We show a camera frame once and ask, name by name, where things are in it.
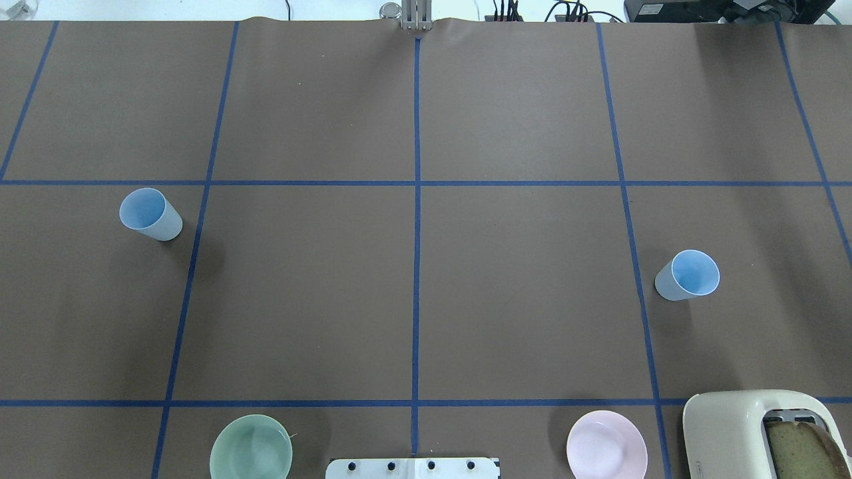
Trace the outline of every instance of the blue tape line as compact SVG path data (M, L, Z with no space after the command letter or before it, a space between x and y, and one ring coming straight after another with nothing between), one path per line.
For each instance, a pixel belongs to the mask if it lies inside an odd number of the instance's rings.
M0 180L9 186L284 186L284 187L619 187L615 180ZM849 187L852 182L828 182ZM824 182L729 182L692 180L626 180L629 187L823 187Z
M642 329L645 333L645 352L648 357L648 371L651 376L651 390L653 392L654 409L657 413L657 429L659 432L659 446L663 456L663 471L666 479L671 479L671 465L669 462L669 449L666 446L665 425L663 423L663 408L659 404L659 386L657 383L657 367L653 359L653 346L651 344L651 328L648 325L648 309L645 306L645 292L642 289L642 273L639 270L639 255L636 252L636 236L633 233L633 219L630 215L630 199L627 196L627 185L625 181L625 168L621 158L621 145L619 143L619 131L615 122L615 108L613 106L613 92L609 83L609 71L607 69L607 52L603 44L603 33L601 24L595 23L597 30L597 45L601 52L601 70L603 72L603 86L607 94L607 108L609 109L609 127L613 135L613 148L615 150L615 163L619 170L619 181L621 183L621 202L625 209L625 222L627 224L627 238L630 242L630 258L633 262L633 278L636 282L636 295L639 297L639 307L642 312Z
M849 238L846 236L846 229L843 227L843 221L840 219L840 212L838 211L838 206L834 202L834 195L832 194L832 187L828 182L828 175L826 174L826 168L822 164L822 159L820 158L820 152L816 148L816 141L814 140L814 133L810 129L810 122L808 121L808 115L804 112L804 107L802 106L802 100L799 98L798 88L796 86L796 79L793 77L793 70L790 67L790 58L787 56L787 47L784 44L784 35L781 34L781 25L776 21L775 22L775 34L778 36L778 45L781 48L781 57L784 59L784 68L787 70L787 79L790 81L790 89L793 92L793 99L796 101L796 108L799 111L799 117L802 119L802 125L804 126L804 131L808 135L808 143L810 144L810 151L814 154L814 161L816 162L816 168L820 171L820 178L822 178L822 185L826 189L826 196L828 197L828 204L832 208L832 214L834 215L834 222L838 226L838 232L840 233L840 240L843 242L843 248L846 250L846 259L849 260L849 264L852 265L852 249L849 248Z
M822 182L716 182L625 180L629 187L821 187Z
M407 399L172 401L172 407L411 407Z
M617 187L619 182L609 180L589 181L553 181L553 180L518 180L518 181L424 181L425 187Z
M189 271L187 272L187 285L183 293L183 304L181 306L181 317L177 324L177 334L175 337L175 349L171 356L171 369L169 371L169 383L166 386L165 400L171 401L172 395L175 392L175 379L177 376L177 365L181 358L181 345L183 344L183 332L187 323L187 311L189 310L189 298L192 296L193 279L195 277L195 265L199 257L199 246L201 243L201 233L204 230L204 214L207 211L207 200L210 197L210 180L213 177L213 167L216 163L216 149L219 142L219 131L222 128L222 116L225 113L225 100L227 99L227 86L231 78L231 67L233 66L233 52L237 46L237 34L239 32L239 22L233 23L233 33L231 34L231 48L227 55L227 65L225 66L225 78L222 82L222 96L219 99L219 111L216 114L216 128L213 131L213 141L210 145L210 160L207 164L207 184L204 186L204 192L201 195L201 206L199 208L199 222L195 228L195 240L193 242L193 253L189 259ZM159 464L163 456L163 443L165 441L165 432L169 419L169 407L163 408L163 420L160 424L160 432L157 439L157 449L154 454L153 468L151 471L151 479L157 479L159 473Z
M412 456L417 454L419 442L419 417L417 401L420 399L420 41L414 39L414 281L412 282Z
M160 460L163 458L163 446L165 445L165 430L169 423L169 407L163 408L163 415L160 416L160 431L157 434L157 448L154 449L154 464L151 467L151 479L157 479L159 476Z
M660 399L659 404L661 406L684 406L686 405L689 399L686 398L669 398L669 399Z
M852 403L852 396L817 397L816 400L823 404L850 404Z
M424 399L420 407L654 406L654 399Z
M215 186L290 186L290 187L413 187L416 182L402 180L214 180Z
M165 407L166 401L103 399L5 399L0 407Z
M18 186L204 186L204 180L2 180L0 185Z
M852 404L852 396L816 396L823 404ZM661 406L683 406L688 398L660 398ZM590 399L422 399L419 407L616 407L655 406L653 398L590 398ZM411 407L408 399L341 399L341 400L80 400L80 399L5 399L0 407Z
M50 47L53 45L54 38L56 38L56 30L59 28L59 21L55 21L53 27L50 29L50 35L48 36L48 42L44 45L44 51L42 52L42 59L38 62L38 68L36 69L35 76L32 77L32 83L30 84L30 91L26 93L26 99L24 100L24 106L20 109L20 115L18 116L18 123L14 126L14 132L12 133L12 139L9 140L9 148L6 149L6 156L3 157L3 165L0 166L0 180L6 176L6 169L9 168L9 161L12 159L12 152L14 151L14 145L18 142L18 135L20 134L21 127L24 126L24 119L26 118L26 112L30 109L30 101L32 101L32 95L36 92L36 86L38 85L38 80L42 77L42 71L44 70L44 64L47 63L48 53L50 53Z

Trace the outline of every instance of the plastic cup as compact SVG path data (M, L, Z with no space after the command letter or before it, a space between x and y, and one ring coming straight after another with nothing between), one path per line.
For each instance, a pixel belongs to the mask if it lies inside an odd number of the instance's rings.
M293 445L278 421L262 414L235 419L210 450L212 479L285 479Z
M719 286L719 267L706 253L684 250L659 271L653 284L669 301L707 296Z
M174 239L183 229L181 215L154 188L140 188L127 195L118 217L127 228L160 241Z

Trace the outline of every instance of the electronic device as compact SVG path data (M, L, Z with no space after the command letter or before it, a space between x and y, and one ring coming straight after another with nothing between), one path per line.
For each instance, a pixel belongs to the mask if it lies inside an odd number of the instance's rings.
M837 424L815 398L789 390L747 390L694 395L683 408L683 440L693 479L777 479L780 448L767 424L807 422L826 431L849 474L849 455Z
M628 21L812 24L834 0L625 0Z

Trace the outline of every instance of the table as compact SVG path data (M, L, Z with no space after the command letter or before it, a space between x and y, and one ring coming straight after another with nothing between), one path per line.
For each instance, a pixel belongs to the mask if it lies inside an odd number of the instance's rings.
M205 476L222 427L265 413L293 478L413 453L571 477L568 430L605 408L648 477L687 477L682 405L710 390L800 390L852 434L847 27L0 39L29 47L0 51L6 475ZM175 240L118 221L143 186ZM666 302L686 248L721 285Z

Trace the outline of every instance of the green bowl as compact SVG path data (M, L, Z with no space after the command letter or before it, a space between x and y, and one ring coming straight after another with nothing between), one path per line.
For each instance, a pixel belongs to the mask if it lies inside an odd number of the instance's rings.
M210 450L212 479L285 479L293 461L290 435L278 421L251 414L228 424Z

